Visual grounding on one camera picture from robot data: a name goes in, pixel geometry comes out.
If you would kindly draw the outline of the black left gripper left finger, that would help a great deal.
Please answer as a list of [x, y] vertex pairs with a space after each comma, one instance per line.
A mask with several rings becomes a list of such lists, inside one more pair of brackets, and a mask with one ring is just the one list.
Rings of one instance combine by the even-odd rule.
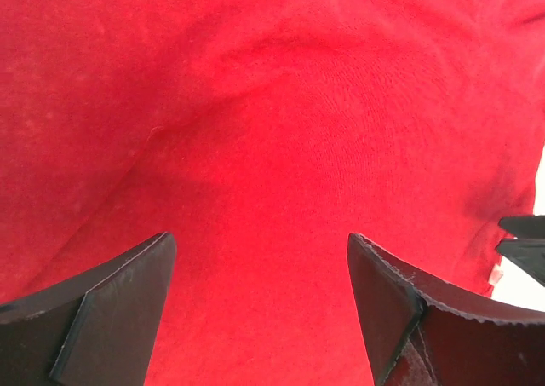
[[1, 307], [3, 385], [142, 385], [174, 270], [159, 233]]

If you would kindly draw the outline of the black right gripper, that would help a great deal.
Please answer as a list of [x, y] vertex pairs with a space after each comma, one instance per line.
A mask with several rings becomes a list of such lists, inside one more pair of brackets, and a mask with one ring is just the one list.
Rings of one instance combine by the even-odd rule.
[[544, 216], [505, 216], [498, 225], [513, 237], [496, 251], [544, 286]]

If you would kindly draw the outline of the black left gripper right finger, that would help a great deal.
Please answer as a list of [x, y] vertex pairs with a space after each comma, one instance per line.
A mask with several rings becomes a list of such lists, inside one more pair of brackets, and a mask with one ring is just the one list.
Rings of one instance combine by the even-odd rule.
[[466, 291], [366, 237], [348, 239], [376, 385], [542, 385], [544, 314]]

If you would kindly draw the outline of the red t shirt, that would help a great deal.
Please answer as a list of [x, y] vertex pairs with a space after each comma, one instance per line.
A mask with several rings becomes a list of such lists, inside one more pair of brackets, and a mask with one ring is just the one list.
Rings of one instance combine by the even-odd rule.
[[347, 237], [489, 296], [544, 0], [1, 0], [1, 299], [162, 231], [150, 385], [369, 385]]

